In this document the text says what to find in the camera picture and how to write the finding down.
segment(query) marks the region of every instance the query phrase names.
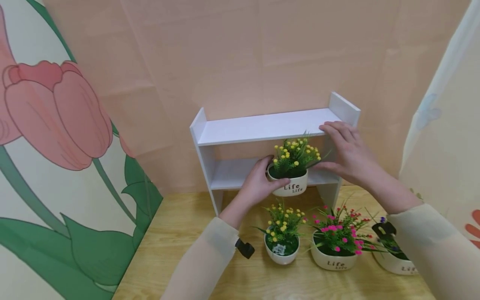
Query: white curtain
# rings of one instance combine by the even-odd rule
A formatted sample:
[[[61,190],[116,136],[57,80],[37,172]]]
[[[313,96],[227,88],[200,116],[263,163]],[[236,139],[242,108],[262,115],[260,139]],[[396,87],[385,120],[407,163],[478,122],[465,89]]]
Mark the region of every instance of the white curtain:
[[[417,110],[400,179],[480,248],[480,1],[473,0]]]

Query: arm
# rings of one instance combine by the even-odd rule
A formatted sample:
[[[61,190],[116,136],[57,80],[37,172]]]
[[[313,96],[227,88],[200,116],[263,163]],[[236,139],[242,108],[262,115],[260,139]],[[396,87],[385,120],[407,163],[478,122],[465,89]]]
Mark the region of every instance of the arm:
[[[443,216],[387,174],[363,143],[357,129],[343,122],[327,122],[338,150],[336,162],[320,163],[370,192],[396,227],[396,241],[415,264],[437,299],[478,299],[480,251]]]
[[[265,170],[272,159],[259,160],[232,202],[214,218],[175,268],[163,300],[208,299],[235,253],[238,229],[250,208],[290,179],[269,182]]]

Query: hand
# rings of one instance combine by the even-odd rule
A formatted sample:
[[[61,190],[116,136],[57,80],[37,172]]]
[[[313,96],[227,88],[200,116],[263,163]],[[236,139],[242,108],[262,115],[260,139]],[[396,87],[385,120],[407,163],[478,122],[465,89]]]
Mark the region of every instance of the hand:
[[[275,181],[268,181],[265,171],[268,164],[272,161],[273,155],[266,156],[255,163],[253,169],[248,174],[243,183],[237,198],[242,201],[255,205],[265,199],[274,190],[282,188],[290,183],[290,179],[282,178]]]
[[[265,171],[273,155],[256,162],[248,174],[239,193],[218,216],[233,228],[239,229],[241,221],[252,206],[265,199],[271,192],[290,183],[290,179],[282,178],[268,181]]]
[[[320,162],[313,168],[334,172],[365,189],[373,181],[387,175],[356,128],[340,121],[325,122],[319,128],[332,138],[337,149],[337,159],[336,162]]]

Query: wooden table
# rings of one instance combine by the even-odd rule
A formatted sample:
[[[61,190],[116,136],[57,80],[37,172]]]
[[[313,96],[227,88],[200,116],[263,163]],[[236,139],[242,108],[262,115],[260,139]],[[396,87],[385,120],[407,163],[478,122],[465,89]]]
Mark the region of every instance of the wooden table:
[[[228,192],[225,202],[235,194]],[[349,208],[367,207],[372,213],[380,212],[379,217],[384,216],[382,208],[361,188],[343,186],[338,203],[348,196]],[[271,197],[262,205],[274,202]],[[323,204],[316,190],[308,189],[300,196],[285,198],[285,205],[307,211]],[[166,197],[113,299],[159,299],[178,261],[214,216],[208,193]],[[247,260],[237,252],[210,299],[434,299],[420,276],[391,274],[377,264],[371,253],[362,254],[348,271],[319,268],[308,251],[311,228],[302,230],[305,237],[296,260],[291,265],[277,265],[266,253],[263,235],[252,228],[267,227],[268,219],[260,206],[245,217],[240,236],[255,247],[255,254]]]

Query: beige sleeve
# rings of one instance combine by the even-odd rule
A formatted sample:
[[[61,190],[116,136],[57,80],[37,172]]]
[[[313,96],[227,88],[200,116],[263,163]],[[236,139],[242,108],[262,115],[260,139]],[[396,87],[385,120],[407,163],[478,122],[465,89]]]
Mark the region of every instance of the beige sleeve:
[[[480,299],[480,251],[441,214],[422,204],[388,220],[437,299]]]
[[[235,253],[238,233],[214,218],[183,255],[161,299],[208,299]]]

